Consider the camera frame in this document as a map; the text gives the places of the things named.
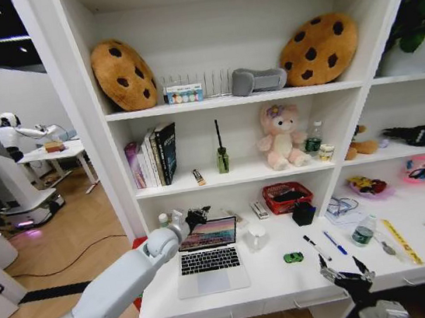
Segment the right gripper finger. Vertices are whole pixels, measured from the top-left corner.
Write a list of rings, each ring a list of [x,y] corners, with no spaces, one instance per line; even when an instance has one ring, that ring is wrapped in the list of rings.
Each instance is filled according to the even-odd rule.
[[[323,258],[322,254],[319,254],[319,265],[320,265],[320,274],[328,281],[334,283],[336,280],[340,279],[340,273],[333,270],[326,264],[326,260]]]
[[[374,271],[369,270],[368,267],[366,267],[366,265],[362,261],[359,261],[355,256],[353,256],[353,260],[354,260],[354,263],[356,264],[357,268],[360,270],[361,277],[365,281],[369,281],[369,280],[374,279],[374,277],[375,277]]]

